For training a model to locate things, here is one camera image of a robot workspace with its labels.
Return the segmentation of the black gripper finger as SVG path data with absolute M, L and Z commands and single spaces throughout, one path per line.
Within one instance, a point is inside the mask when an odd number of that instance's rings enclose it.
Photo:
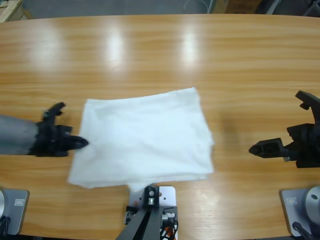
M 285 156 L 284 149 L 251 147 L 248 151 L 249 153 L 261 158 L 279 158 Z
M 68 141 L 71 144 L 88 144 L 89 143 L 86 139 L 80 136 L 74 136 L 74 135 L 68 136 Z
M 88 145 L 87 142 L 75 142 L 75 143 L 70 143 L 67 148 L 68 150 L 79 150 L 86 147 L 87 145 Z
M 258 147 L 261 147 L 261 148 L 272 147 L 272 148 L 281 149 L 284 146 L 281 138 L 273 138 L 273 139 L 267 139 L 267 140 L 260 140 L 250 148 L 252 149 L 252 148 L 258 148 Z

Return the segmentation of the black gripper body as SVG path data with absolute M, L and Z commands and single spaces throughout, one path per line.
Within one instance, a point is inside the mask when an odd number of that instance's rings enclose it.
M 29 150 L 30 156 L 36 157 L 67 157 L 69 149 L 67 139 L 71 136 L 71 126 L 55 125 L 54 123 L 38 122 L 35 142 Z
M 320 124 L 304 123 L 287 128 L 293 142 L 286 145 L 297 168 L 320 167 Z

